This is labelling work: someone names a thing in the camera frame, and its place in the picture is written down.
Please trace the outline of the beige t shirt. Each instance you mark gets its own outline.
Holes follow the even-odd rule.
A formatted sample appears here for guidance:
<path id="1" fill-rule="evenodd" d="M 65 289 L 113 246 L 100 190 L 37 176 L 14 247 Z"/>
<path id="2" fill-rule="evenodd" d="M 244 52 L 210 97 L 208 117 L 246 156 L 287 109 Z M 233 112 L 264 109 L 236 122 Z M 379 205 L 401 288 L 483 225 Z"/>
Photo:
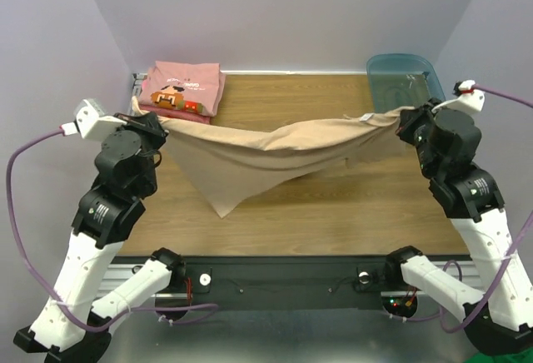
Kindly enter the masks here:
<path id="1" fill-rule="evenodd" d="M 361 117 L 295 122 L 271 132 L 160 117 L 165 148 L 219 217 L 273 187 L 326 169 L 400 156 L 396 135 L 409 107 Z"/>

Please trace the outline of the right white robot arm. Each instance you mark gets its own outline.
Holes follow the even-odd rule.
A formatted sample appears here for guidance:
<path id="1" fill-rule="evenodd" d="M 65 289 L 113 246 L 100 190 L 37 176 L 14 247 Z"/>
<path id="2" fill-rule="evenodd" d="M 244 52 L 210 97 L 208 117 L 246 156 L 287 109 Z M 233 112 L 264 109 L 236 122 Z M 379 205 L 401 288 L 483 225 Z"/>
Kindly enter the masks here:
<path id="1" fill-rule="evenodd" d="M 518 354 L 532 347 L 532 283 L 518 254 L 505 203 L 494 177 L 474 162 L 481 130 L 460 98 L 435 100 L 400 111 L 397 136 L 416 149 L 429 190 L 470 253 L 483 288 L 477 290 L 434 265 L 413 246 L 386 257 L 388 286 L 412 286 L 459 322 L 447 332 L 463 331 L 488 356 Z"/>

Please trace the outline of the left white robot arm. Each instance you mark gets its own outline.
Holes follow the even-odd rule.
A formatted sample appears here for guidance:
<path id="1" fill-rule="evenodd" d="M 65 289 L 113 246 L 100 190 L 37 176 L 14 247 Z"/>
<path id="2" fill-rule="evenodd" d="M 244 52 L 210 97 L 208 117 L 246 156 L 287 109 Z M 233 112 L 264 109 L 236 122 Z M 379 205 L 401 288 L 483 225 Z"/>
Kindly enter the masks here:
<path id="1" fill-rule="evenodd" d="M 108 266 L 145 211 L 143 199 L 157 190 L 156 169 L 167 132 L 153 112 L 103 116 L 82 109 L 74 122 L 54 133 L 100 142 L 97 177 L 78 203 L 55 284 L 47 284 L 28 259 L 23 261 L 49 298 L 13 342 L 28 354 L 45 354 L 47 362 L 96 362 L 127 315 L 156 292 L 177 291 L 185 283 L 183 258 L 161 248 L 129 280 L 97 298 Z"/>

